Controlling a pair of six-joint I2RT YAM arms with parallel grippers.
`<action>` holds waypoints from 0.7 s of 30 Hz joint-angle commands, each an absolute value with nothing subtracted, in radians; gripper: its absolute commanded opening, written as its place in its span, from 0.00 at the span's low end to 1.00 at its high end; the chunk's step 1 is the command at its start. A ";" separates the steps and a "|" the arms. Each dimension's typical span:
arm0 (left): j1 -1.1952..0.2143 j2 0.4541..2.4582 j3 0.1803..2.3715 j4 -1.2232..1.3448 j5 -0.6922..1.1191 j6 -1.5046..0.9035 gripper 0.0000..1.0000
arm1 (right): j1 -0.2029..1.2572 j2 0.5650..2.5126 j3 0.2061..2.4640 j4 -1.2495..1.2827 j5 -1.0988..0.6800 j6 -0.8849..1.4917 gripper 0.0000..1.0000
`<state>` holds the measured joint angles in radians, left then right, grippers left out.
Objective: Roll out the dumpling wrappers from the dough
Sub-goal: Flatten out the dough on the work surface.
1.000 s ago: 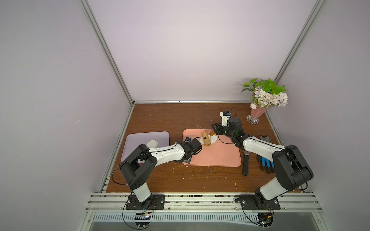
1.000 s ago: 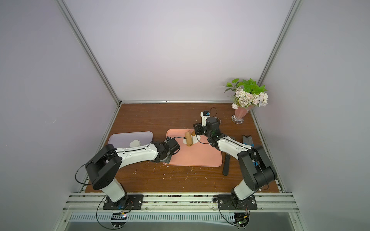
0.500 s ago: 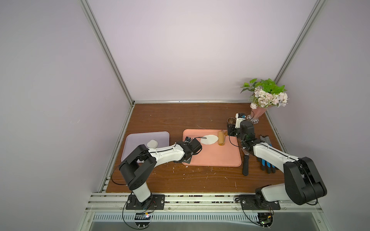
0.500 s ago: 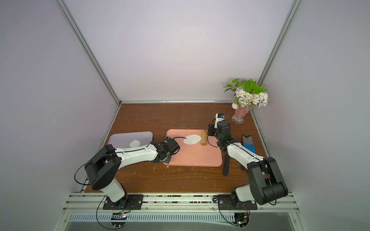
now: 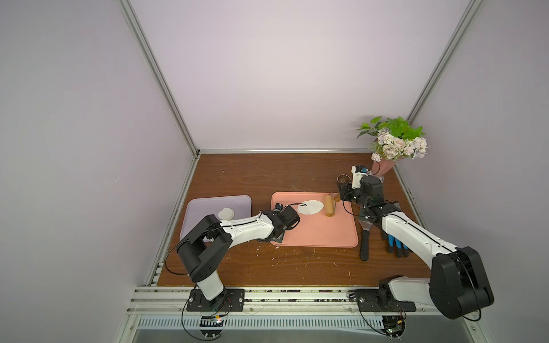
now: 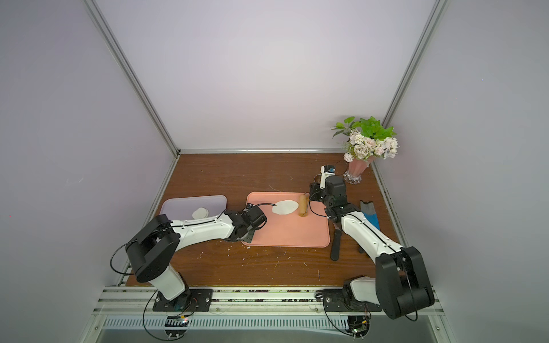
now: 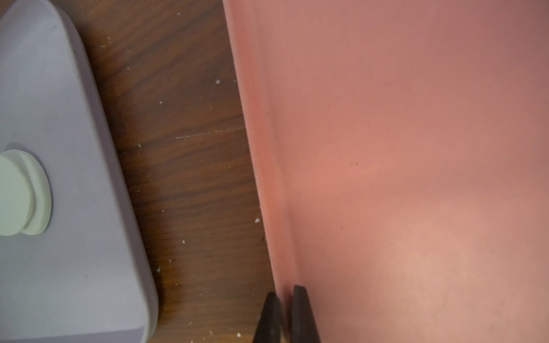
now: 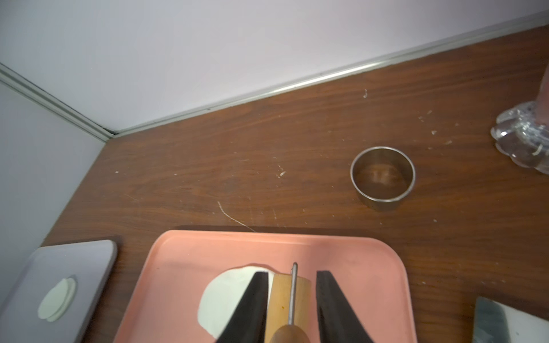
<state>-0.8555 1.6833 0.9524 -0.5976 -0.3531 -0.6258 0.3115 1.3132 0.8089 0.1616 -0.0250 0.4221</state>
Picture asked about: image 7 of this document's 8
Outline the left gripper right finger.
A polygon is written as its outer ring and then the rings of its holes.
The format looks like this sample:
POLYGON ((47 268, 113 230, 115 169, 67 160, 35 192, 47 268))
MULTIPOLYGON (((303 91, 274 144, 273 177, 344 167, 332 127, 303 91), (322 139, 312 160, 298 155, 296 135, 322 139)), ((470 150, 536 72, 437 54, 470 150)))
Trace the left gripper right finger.
POLYGON ((291 343, 321 343, 310 298, 305 287, 295 285, 291 311, 291 343))

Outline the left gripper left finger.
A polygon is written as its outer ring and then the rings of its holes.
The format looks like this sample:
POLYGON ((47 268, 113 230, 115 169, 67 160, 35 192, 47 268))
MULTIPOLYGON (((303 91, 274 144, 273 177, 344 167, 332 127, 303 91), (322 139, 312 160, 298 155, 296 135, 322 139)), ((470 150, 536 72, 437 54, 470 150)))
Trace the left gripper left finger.
POLYGON ((252 343, 280 343, 282 307, 274 292, 267 294, 252 343))

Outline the pink silicone mat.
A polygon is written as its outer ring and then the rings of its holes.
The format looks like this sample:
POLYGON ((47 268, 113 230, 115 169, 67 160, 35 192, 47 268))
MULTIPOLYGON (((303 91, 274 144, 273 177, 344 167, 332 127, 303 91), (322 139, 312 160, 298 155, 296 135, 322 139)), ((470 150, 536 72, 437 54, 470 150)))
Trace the pink silicone mat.
POLYGON ((224 11, 280 299, 323 342, 547 342, 547 1, 224 11))

